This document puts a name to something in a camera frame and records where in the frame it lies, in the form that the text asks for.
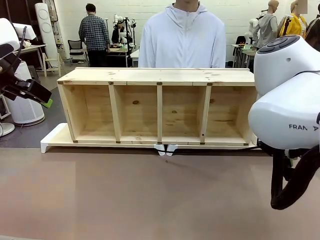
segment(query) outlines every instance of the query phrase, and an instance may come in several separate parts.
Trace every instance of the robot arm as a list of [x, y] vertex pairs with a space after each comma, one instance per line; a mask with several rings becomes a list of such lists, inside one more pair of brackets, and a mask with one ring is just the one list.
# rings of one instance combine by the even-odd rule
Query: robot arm
[[12, 25], [7, 19], [0, 18], [0, 94], [15, 100], [17, 96], [34, 100], [45, 107], [50, 107], [51, 92], [33, 79], [26, 81], [15, 76], [21, 62], [21, 52], [24, 38], [34, 39], [35, 33], [31, 26], [23, 24]]
[[[306, 191], [320, 168], [320, 53], [301, 36], [277, 38], [254, 59], [259, 99], [248, 120], [273, 157], [271, 206], [283, 210]], [[289, 158], [301, 157], [296, 168]], [[283, 178], [288, 183], [283, 189]]]

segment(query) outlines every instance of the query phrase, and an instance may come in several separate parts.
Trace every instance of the wall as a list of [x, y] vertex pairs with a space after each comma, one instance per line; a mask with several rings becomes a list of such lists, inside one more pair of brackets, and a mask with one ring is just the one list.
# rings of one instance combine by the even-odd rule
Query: wall
[[[109, 34], [112, 35], [114, 14], [135, 19], [136, 42], [139, 44], [143, 26], [154, 14], [164, 10], [174, 0], [54, 0], [62, 30], [63, 39], [78, 40], [78, 29], [82, 18], [86, 16], [85, 6], [88, 2], [95, 4], [97, 16], [108, 18]], [[256, 18], [261, 10], [268, 8], [269, 0], [202, 0], [206, 8], [219, 17], [225, 24], [227, 39], [227, 61], [232, 60], [233, 47], [237, 36], [248, 31], [249, 19]], [[278, 23], [284, 14], [290, 14], [292, 0], [279, 0], [280, 5], [275, 15]], [[313, 20], [318, 13], [319, 0], [308, 0], [307, 22]], [[210, 23], [203, 23], [208, 28]]]

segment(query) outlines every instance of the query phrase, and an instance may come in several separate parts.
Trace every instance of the white air purifier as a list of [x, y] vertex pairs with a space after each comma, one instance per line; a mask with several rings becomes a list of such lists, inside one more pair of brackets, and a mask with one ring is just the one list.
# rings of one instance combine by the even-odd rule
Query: white air purifier
[[[48, 59], [57, 59], [58, 50], [56, 40], [51, 25], [48, 5], [45, 3], [37, 3], [35, 6], [36, 17], [38, 19], [42, 41], [46, 44], [45, 53]], [[50, 61], [52, 67], [57, 67], [57, 61]]]
[[[25, 61], [22, 61], [14, 75], [26, 81], [31, 75]], [[41, 123], [45, 114], [40, 103], [17, 96], [14, 101], [6, 98], [6, 104], [11, 112], [13, 122], [24, 127]]]

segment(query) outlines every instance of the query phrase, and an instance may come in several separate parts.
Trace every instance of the black pants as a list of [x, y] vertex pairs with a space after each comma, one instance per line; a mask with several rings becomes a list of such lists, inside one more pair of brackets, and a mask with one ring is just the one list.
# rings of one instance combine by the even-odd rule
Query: black pants
[[90, 67], [106, 68], [107, 67], [107, 51], [88, 51]]

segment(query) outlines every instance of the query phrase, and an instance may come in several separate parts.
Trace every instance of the white hoodie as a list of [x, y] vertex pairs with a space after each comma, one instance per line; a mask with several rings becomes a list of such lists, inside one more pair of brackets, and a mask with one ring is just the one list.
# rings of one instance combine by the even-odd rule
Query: white hoodie
[[224, 68], [224, 23], [200, 4], [196, 12], [173, 5], [144, 26], [139, 68]]

